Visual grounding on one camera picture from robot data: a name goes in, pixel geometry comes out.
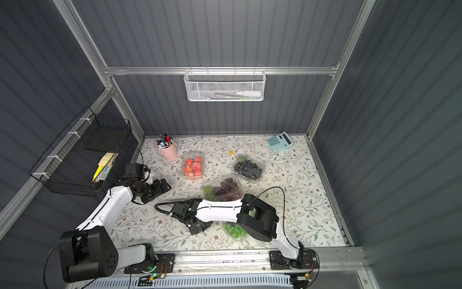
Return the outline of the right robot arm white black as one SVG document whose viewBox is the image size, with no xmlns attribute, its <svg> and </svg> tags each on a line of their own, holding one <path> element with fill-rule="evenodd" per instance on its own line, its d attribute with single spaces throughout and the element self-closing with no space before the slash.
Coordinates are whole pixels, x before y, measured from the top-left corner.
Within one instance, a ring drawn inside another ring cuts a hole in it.
<svg viewBox="0 0 462 289">
<path fill-rule="evenodd" d="M 274 207 L 254 195 L 245 194 L 241 199 L 227 202 L 205 199 L 163 202 L 155 204 L 155 209 L 179 220 L 192 235 L 205 231 L 214 222 L 237 224 L 256 240 L 272 243 L 287 260 L 303 262 L 303 244 L 286 235 L 284 219 Z"/>
</svg>

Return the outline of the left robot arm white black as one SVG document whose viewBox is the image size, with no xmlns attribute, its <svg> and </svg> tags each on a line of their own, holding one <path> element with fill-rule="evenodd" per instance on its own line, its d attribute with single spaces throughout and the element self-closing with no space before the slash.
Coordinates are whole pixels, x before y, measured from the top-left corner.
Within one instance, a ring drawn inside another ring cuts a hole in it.
<svg viewBox="0 0 462 289">
<path fill-rule="evenodd" d="M 137 198 L 146 205 L 171 190 L 165 179 L 153 179 L 150 169 L 128 164 L 126 173 L 73 231 L 64 232 L 58 244 L 63 280 L 70 284 L 111 276 L 123 269 L 128 274 L 157 270 L 158 259 L 150 243 L 116 248 L 110 233 L 123 209 Z"/>
</svg>

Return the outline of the clear box red fruit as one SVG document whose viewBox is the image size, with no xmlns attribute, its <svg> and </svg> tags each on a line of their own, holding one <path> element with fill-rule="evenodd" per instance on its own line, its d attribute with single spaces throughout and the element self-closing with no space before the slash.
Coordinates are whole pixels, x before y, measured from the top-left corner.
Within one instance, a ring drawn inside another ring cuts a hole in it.
<svg viewBox="0 0 462 289">
<path fill-rule="evenodd" d="M 181 175 L 194 180 L 202 179 L 205 163 L 205 153 L 202 151 L 185 152 L 182 158 Z"/>
</svg>

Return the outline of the pink pen cup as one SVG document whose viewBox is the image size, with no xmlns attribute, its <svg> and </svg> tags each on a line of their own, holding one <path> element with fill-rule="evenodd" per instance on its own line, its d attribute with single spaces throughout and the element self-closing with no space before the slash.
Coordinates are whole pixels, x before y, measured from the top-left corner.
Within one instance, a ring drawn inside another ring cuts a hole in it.
<svg viewBox="0 0 462 289">
<path fill-rule="evenodd" d="M 161 134 L 156 141 L 159 152 L 166 161 L 173 161 L 178 158 L 178 147 L 171 136 Z"/>
</svg>

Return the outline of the clear box mixed grapes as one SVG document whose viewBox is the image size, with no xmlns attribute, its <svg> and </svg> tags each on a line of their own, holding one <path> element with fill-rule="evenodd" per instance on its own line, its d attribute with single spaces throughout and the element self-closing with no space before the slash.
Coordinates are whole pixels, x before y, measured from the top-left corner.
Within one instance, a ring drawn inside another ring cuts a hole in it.
<svg viewBox="0 0 462 289">
<path fill-rule="evenodd" d="M 244 197 L 242 185 L 234 174 L 208 182 L 202 190 L 205 199 L 213 202 L 236 201 Z"/>
</svg>

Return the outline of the clear box green black grapes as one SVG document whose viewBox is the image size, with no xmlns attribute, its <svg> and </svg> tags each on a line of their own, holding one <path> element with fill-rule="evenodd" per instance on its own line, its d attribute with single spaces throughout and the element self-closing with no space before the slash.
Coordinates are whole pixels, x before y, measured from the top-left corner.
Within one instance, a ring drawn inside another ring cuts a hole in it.
<svg viewBox="0 0 462 289">
<path fill-rule="evenodd" d="M 247 236 L 247 232 L 236 223 L 225 222 L 223 228 L 237 242 L 242 241 Z"/>
</svg>

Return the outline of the yellow sticky notes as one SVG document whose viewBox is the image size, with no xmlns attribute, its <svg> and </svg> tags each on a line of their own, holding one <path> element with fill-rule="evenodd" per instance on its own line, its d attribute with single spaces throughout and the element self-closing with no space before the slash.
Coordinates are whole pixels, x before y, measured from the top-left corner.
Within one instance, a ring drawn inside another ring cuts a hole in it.
<svg viewBox="0 0 462 289">
<path fill-rule="evenodd" d="M 104 181 L 112 169 L 119 153 L 107 152 L 99 161 L 97 170 L 93 176 L 93 182 Z"/>
</svg>

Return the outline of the clear box blueberries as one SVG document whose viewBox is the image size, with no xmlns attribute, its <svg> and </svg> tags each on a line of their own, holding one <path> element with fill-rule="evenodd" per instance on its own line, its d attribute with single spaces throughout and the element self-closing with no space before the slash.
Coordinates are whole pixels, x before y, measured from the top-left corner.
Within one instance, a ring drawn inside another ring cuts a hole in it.
<svg viewBox="0 0 462 289">
<path fill-rule="evenodd" d="M 238 155 L 233 169 L 244 178 L 258 181 L 263 176 L 265 166 L 246 155 Z"/>
</svg>

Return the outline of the teal calculator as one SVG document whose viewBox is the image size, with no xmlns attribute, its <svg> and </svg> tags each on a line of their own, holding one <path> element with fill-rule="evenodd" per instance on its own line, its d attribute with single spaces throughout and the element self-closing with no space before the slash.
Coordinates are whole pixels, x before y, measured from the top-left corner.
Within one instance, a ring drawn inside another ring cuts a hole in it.
<svg viewBox="0 0 462 289">
<path fill-rule="evenodd" d="M 294 145 L 294 141 L 287 132 L 282 132 L 266 140 L 267 145 L 273 152 L 280 152 Z"/>
</svg>

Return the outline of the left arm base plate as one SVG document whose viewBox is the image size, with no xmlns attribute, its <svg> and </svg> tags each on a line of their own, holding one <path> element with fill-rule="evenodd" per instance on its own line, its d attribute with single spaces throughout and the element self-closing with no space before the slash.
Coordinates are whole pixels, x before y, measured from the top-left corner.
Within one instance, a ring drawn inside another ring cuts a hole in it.
<svg viewBox="0 0 462 289">
<path fill-rule="evenodd" d="M 148 255 L 143 262 L 126 267 L 124 274 L 144 273 L 159 275 L 161 273 L 172 273 L 175 257 L 175 254 Z"/>
</svg>

